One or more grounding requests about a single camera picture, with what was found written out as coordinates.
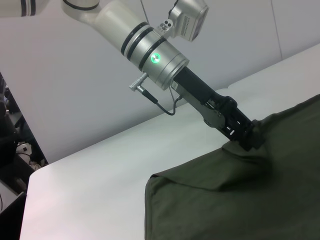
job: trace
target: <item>black cable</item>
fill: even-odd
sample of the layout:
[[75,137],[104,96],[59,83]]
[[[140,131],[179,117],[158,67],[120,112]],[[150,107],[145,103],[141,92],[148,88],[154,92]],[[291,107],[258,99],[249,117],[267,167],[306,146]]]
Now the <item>black cable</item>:
[[2,201],[1,194],[0,194],[0,200],[1,200],[1,211],[2,211],[2,209],[4,209],[4,202]]
[[16,147],[20,147],[21,145],[24,145],[24,144],[26,144],[25,142],[24,143],[21,143],[21,144],[19,144],[18,146],[16,146]]
[[174,101],[174,103],[173,103],[173,112],[172,112],[172,113],[171,113],[171,112],[168,112],[167,110],[165,110],[164,107],[162,107],[158,102],[156,103],[156,105],[157,105],[162,111],[164,111],[166,114],[168,114],[168,115],[170,115],[170,116],[173,116],[173,115],[176,114],[177,102],[178,102],[179,100],[181,100],[181,99],[182,99],[182,97],[180,96],[180,97],[178,97],[178,98]]
[[144,91],[142,92],[142,95],[145,96],[147,99],[149,99],[151,102],[153,102],[155,105],[157,105],[157,106],[158,106],[162,111],[164,111],[166,114],[168,114],[168,115],[170,115],[170,116],[173,116],[173,115],[176,114],[177,102],[182,99],[182,96],[179,96],[179,97],[175,100],[175,97],[174,97],[174,94],[172,93],[171,88],[170,88],[170,93],[171,93],[172,100],[173,100],[173,113],[168,112],[167,110],[165,110],[164,107],[161,106],[161,105],[158,103],[158,100],[157,100],[150,92],[148,92],[147,90],[144,90]]
[[26,155],[26,156],[28,156],[29,158],[31,158],[31,156],[30,156],[29,154],[26,154],[26,153],[24,153],[24,152],[17,152],[16,154],[23,154],[23,155]]

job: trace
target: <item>white wall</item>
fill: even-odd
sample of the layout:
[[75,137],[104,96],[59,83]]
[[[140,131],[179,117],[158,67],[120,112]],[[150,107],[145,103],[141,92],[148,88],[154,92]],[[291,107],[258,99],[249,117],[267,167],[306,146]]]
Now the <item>white wall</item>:
[[283,59],[320,44],[320,0],[272,0]]
[[[143,18],[140,0],[126,2]],[[168,17],[174,2],[144,0],[153,26]],[[171,42],[212,88],[281,61],[271,0],[207,2],[198,39]],[[0,71],[50,163],[161,113],[129,90],[139,70],[93,29],[65,16],[58,0],[38,17],[1,19],[0,34]],[[145,86],[172,106],[168,92],[150,81]]]

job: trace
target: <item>cloth fold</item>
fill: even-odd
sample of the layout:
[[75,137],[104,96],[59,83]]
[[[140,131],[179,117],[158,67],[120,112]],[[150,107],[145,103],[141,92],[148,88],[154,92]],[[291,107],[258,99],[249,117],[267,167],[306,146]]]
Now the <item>cloth fold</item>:
[[156,173],[145,189],[146,240],[320,239],[320,95],[236,142]]

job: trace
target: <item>green indicator light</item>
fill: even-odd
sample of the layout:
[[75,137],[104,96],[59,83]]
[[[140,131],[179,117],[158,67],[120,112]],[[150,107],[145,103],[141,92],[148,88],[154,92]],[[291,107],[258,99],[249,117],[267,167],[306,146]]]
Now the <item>green indicator light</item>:
[[160,62],[161,56],[158,53],[154,53],[151,55],[151,62],[153,62],[154,64],[157,64]]

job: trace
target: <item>black ring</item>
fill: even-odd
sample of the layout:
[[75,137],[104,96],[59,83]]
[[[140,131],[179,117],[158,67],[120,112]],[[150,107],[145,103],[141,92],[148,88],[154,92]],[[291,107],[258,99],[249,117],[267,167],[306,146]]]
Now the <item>black ring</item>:
[[21,0],[21,17],[27,16],[27,3],[26,0]]
[[137,38],[134,40],[134,42],[131,44],[131,47],[128,51],[128,54],[126,58],[130,61],[132,54],[134,53],[134,50],[136,49],[137,45],[140,43],[140,41],[150,32],[154,30],[153,27],[148,27],[146,30],[144,30]]
[[90,11],[90,10],[93,10],[95,9],[96,7],[99,6],[99,2],[97,5],[94,5],[94,6],[90,6],[90,7],[82,7],[82,6],[76,6],[76,5],[73,5],[72,3],[68,2],[67,0],[63,0],[63,2],[65,4],[67,4],[69,7],[73,8],[73,9],[77,9],[77,10],[81,10],[81,11]]
[[128,45],[128,43],[130,42],[130,40],[132,39],[132,37],[145,25],[148,25],[148,23],[146,23],[145,21],[140,23],[138,26],[136,26],[131,32],[130,34],[126,37],[126,39],[124,40],[122,47],[121,47],[121,53],[124,56],[125,55],[125,50],[126,47]]
[[31,4],[31,14],[30,14],[30,16],[34,16],[34,15],[36,15],[36,0],[31,0],[30,4]]
[[158,41],[156,41],[150,48],[149,50],[145,53],[145,55],[143,56],[143,58],[140,61],[139,64],[139,70],[142,71],[142,68],[144,67],[147,59],[149,58],[150,54],[157,48],[159,47],[160,44],[162,44],[163,42],[167,41],[167,39],[165,39],[164,37],[161,37]]

